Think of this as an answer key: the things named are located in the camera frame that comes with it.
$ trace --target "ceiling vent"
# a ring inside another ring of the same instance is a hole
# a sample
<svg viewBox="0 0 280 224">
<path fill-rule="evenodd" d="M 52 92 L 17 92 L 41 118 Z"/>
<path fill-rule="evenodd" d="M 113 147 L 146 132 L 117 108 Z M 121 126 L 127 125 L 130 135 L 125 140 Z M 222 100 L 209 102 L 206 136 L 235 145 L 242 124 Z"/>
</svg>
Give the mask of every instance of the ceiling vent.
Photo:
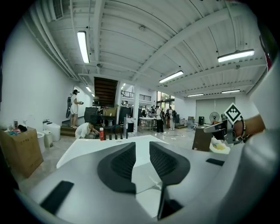
<svg viewBox="0 0 280 224">
<path fill-rule="evenodd" d="M 62 0 L 42 1 L 42 9 L 48 22 L 55 21 L 63 17 Z"/>
</svg>

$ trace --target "electric fan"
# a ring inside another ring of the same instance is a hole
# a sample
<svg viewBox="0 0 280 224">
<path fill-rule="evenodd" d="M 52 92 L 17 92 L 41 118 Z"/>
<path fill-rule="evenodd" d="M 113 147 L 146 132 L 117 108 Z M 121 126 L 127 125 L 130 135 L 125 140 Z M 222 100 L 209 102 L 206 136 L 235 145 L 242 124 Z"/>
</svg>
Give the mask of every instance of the electric fan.
<svg viewBox="0 0 280 224">
<path fill-rule="evenodd" d="M 215 121 L 218 121 L 220 119 L 220 115 L 217 112 L 212 112 L 210 113 L 209 119 L 213 124 Z"/>
</svg>

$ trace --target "ceiling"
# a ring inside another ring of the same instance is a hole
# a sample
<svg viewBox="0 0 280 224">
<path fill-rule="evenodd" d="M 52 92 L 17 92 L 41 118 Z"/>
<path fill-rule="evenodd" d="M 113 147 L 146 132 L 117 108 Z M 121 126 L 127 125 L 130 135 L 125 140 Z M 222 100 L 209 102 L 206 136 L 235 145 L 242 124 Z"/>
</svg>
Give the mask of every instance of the ceiling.
<svg viewBox="0 0 280 224">
<path fill-rule="evenodd" d="M 94 77 L 102 77 L 181 98 L 234 89 L 247 94 L 266 71 L 256 17 L 241 3 L 62 0 L 63 16 L 57 20 L 49 18 L 49 9 L 39 1 L 24 20 L 69 78 L 85 85 L 94 86 Z M 78 31 L 87 33 L 89 64 L 82 60 Z M 255 54 L 217 60 L 247 49 Z M 182 76 L 159 83 L 179 70 Z"/>
</svg>

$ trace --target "staircase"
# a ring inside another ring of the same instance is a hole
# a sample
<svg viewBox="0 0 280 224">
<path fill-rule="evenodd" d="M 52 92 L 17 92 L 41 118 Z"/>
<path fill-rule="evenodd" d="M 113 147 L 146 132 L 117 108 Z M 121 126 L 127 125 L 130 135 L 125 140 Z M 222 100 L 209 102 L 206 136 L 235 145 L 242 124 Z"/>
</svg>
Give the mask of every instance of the staircase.
<svg viewBox="0 0 280 224">
<path fill-rule="evenodd" d="M 94 78 L 94 92 L 101 106 L 114 107 L 117 85 L 116 80 Z"/>
<path fill-rule="evenodd" d="M 70 128 L 68 126 L 60 127 L 60 135 L 62 135 L 62 136 L 75 137 L 75 131 L 76 131 L 76 129 Z"/>
</svg>

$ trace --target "white container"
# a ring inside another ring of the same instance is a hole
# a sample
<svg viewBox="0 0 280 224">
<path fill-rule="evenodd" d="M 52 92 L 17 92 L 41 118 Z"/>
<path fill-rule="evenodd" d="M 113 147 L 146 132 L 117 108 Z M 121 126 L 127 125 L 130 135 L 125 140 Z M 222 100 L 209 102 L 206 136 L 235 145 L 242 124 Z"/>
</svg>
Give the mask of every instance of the white container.
<svg viewBox="0 0 280 224">
<path fill-rule="evenodd" d="M 44 144 L 45 134 L 41 133 L 41 132 L 37 132 L 37 137 L 38 137 L 38 142 L 39 142 L 39 146 L 40 146 L 40 151 L 41 151 L 41 153 L 43 153 L 46 150 L 45 144 Z"/>
<path fill-rule="evenodd" d="M 50 148 L 53 146 L 53 137 L 50 131 L 44 130 L 43 133 L 45 134 L 44 143 L 45 147 Z"/>
<path fill-rule="evenodd" d="M 58 124 L 52 122 L 44 123 L 44 130 L 52 133 L 52 140 L 54 142 L 60 140 L 60 126 Z"/>
</svg>

